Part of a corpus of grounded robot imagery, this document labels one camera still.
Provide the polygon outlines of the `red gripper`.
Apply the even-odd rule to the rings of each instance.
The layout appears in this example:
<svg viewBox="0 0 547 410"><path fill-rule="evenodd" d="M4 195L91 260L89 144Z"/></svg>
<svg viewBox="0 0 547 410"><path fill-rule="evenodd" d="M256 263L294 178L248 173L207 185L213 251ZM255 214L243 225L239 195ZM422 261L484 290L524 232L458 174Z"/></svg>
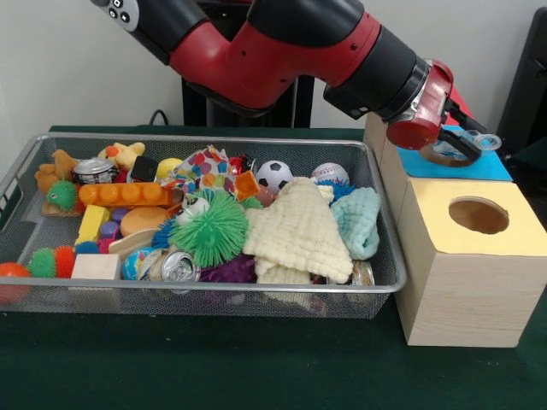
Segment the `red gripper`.
<svg viewBox="0 0 547 410"><path fill-rule="evenodd" d="M440 61L425 60L428 74L421 90L401 114L388 121L386 136L397 147L420 150L438 139L438 155L451 166L469 166L481 157L481 150L463 132L443 128L444 112L466 131L487 134L488 130L459 103L450 98L453 74Z"/></svg>

